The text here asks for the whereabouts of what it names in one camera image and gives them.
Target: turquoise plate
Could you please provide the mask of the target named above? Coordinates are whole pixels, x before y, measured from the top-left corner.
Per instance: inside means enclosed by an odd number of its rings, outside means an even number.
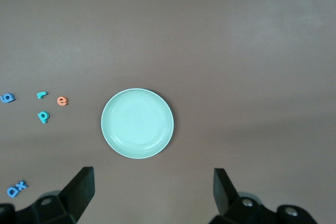
[[[106,142],[119,154],[147,158],[168,145],[174,119],[159,95],[147,89],[127,89],[106,104],[101,129]]]

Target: table surface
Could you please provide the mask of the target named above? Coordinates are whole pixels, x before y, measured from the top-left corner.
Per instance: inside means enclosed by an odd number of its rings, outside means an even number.
[[[16,97],[0,103],[0,202],[22,209],[93,166],[81,224],[208,223],[222,167],[270,210],[334,223],[335,13],[336,0],[0,0],[0,94]],[[119,155],[101,132],[128,88],[174,114],[151,158]]]

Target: gray tabletop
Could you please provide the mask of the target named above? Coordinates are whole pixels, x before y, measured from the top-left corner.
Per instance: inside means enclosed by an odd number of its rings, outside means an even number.
[[[333,223],[335,13],[336,0],[0,0],[0,95],[16,98],[0,102],[0,202],[22,209],[93,166],[79,223],[202,224],[218,214],[222,167],[270,210]],[[151,158],[119,155],[101,132],[104,106],[128,88],[174,114]],[[29,187],[9,198],[21,179]]]

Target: orange letter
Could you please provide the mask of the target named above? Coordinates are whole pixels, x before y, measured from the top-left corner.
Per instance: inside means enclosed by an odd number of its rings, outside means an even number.
[[[68,105],[68,99],[66,97],[59,97],[57,98],[57,103],[60,106]]]

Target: plate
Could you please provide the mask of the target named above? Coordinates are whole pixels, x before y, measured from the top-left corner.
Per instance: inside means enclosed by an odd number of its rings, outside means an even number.
[[[106,142],[129,158],[147,158],[162,151],[174,131],[168,104],[147,89],[127,89],[113,96],[101,116]]]

